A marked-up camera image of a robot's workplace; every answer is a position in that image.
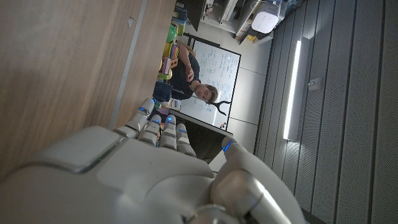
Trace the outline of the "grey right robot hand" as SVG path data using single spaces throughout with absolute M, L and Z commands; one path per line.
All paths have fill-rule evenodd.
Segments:
M 295 197 L 234 138 L 218 172 L 146 99 L 114 130 L 82 129 L 1 180 L 2 223 L 304 223 Z

